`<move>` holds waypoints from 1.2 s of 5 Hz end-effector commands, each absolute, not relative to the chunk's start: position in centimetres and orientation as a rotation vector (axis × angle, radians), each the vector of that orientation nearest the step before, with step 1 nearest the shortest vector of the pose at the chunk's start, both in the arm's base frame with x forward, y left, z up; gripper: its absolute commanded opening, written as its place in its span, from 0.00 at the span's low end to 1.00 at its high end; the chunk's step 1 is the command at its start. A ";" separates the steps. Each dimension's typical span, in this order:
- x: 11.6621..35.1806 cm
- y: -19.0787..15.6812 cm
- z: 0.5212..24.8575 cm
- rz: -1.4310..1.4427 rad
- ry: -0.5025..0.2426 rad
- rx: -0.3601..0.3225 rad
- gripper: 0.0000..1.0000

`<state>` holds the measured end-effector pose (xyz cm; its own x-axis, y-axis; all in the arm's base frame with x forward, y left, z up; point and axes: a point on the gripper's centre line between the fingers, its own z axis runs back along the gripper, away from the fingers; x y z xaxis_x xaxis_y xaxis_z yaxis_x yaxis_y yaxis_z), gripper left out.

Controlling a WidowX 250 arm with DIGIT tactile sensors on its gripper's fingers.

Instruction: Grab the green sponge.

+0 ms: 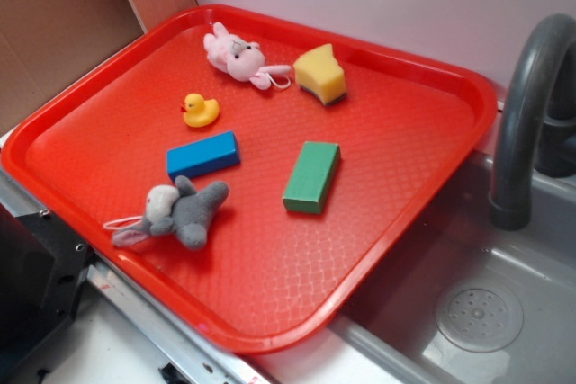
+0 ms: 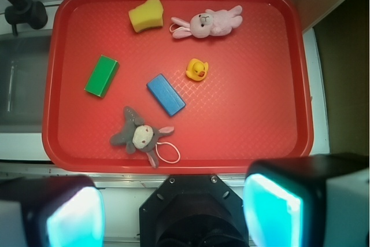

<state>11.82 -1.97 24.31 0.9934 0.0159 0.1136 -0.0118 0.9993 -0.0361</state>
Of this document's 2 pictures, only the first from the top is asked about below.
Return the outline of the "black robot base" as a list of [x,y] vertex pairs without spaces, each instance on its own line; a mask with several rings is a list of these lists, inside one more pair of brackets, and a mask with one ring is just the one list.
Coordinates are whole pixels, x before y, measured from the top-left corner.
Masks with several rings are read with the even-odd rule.
[[91,246],[49,211],[1,209],[1,374],[70,326]]

